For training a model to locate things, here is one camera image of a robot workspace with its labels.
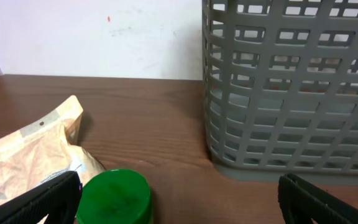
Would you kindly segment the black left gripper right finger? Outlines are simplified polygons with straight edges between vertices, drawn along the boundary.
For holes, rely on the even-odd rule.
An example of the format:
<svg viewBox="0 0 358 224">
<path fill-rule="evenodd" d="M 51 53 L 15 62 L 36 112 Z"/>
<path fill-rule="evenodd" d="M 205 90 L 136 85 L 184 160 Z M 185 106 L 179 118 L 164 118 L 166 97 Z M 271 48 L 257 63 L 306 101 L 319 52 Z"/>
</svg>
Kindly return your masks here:
<svg viewBox="0 0 358 224">
<path fill-rule="evenodd" d="M 286 224 L 358 224 L 358 209 L 292 173 L 279 178 L 278 202 Z"/>
</svg>

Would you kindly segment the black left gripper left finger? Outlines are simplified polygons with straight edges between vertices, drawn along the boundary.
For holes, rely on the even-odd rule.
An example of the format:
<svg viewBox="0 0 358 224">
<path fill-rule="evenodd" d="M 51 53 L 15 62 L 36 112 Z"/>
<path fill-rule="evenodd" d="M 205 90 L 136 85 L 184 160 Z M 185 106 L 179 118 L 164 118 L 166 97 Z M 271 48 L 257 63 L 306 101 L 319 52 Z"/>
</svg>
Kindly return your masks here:
<svg viewBox="0 0 358 224">
<path fill-rule="evenodd" d="M 67 171 L 0 205 L 0 224 L 72 224 L 81 196 L 78 173 Z"/>
</svg>

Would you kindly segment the beige paper pouch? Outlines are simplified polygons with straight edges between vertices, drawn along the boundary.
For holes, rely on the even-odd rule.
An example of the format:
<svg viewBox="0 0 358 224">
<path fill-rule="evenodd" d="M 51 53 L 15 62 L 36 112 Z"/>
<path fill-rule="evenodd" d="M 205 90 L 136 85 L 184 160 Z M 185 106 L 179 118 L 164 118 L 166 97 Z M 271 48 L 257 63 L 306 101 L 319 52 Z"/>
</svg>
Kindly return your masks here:
<svg viewBox="0 0 358 224">
<path fill-rule="evenodd" d="M 83 187 L 104 167 L 77 144 L 83 108 L 71 95 L 48 115 L 0 139 L 0 205 L 67 171 Z"/>
</svg>

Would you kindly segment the green lid jar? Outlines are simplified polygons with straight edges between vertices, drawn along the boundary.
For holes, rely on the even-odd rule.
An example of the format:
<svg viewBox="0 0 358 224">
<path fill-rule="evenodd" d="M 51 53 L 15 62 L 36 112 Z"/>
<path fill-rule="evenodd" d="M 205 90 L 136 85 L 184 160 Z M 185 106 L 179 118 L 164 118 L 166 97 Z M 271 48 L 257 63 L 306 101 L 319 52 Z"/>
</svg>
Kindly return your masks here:
<svg viewBox="0 0 358 224">
<path fill-rule="evenodd" d="M 150 185 L 134 170 L 104 171 L 83 187 L 76 219 L 80 224 L 151 224 Z"/>
</svg>

